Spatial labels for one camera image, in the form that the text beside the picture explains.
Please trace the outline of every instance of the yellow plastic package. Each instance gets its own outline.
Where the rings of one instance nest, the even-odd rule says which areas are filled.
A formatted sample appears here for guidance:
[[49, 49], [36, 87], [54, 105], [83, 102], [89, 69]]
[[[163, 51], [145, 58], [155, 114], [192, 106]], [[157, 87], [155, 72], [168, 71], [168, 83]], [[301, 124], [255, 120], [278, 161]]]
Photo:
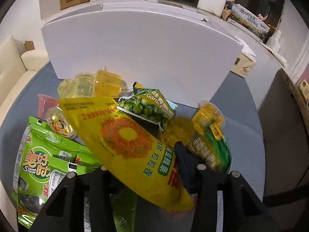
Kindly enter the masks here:
[[126, 186], [162, 208], [187, 211], [193, 207], [177, 178], [174, 150], [118, 110], [113, 98], [63, 98], [58, 102], [77, 135]]

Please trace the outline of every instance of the white foam board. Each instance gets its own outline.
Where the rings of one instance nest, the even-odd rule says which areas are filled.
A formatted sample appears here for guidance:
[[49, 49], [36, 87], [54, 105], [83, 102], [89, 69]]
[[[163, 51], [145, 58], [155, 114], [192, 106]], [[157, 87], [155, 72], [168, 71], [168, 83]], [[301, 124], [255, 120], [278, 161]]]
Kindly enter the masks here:
[[42, 33], [59, 78], [106, 66], [128, 88], [138, 81], [197, 107], [212, 98], [242, 49], [197, 18], [158, 8], [103, 8], [47, 23]]

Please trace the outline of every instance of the cream sofa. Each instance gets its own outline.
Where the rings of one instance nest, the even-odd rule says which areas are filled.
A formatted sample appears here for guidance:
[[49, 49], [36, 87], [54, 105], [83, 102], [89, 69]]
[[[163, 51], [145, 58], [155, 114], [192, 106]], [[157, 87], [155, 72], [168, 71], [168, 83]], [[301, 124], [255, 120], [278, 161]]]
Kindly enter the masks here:
[[[13, 37], [0, 45], [0, 126], [22, 89], [49, 62], [45, 50], [31, 50], [19, 55]], [[16, 210], [0, 182], [0, 209], [17, 231]]]

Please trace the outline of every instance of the blue table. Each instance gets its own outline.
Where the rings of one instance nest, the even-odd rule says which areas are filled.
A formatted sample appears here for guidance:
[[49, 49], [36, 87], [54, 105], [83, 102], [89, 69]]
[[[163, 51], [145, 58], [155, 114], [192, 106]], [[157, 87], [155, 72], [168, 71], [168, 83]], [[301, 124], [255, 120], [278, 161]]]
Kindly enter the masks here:
[[[28, 116], [37, 116], [37, 94], [57, 98], [60, 81], [50, 63], [44, 66], [18, 96], [0, 128], [0, 180], [9, 197], [13, 189], [15, 159]], [[265, 182], [263, 133], [245, 79], [230, 72], [211, 102], [225, 115], [223, 132], [232, 152], [231, 171], [239, 171], [262, 200]], [[195, 108], [179, 105], [177, 115], [191, 118], [195, 112]], [[219, 194], [218, 199], [222, 202], [222, 195]], [[177, 220], [168, 218], [160, 208], [140, 198], [135, 231], [190, 231], [192, 219], [193, 213]], [[219, 205], [218, 231], [222, 224], [223, 207]]]

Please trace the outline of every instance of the nutrition label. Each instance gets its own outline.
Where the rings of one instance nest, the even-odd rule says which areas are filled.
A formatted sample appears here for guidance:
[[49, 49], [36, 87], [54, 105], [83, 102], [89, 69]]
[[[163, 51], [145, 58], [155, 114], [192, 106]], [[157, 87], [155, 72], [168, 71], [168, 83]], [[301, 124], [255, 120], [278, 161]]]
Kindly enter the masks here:
[[54, 169], [50, 173], [49, 177], [49, 189], [48, 189], [48, 198], [52, 195], [52, 193], [55, 191], [57, 186], [60, 184], [60, 182], [65, 177], [66, 173], [63, 173], [57, 169]]

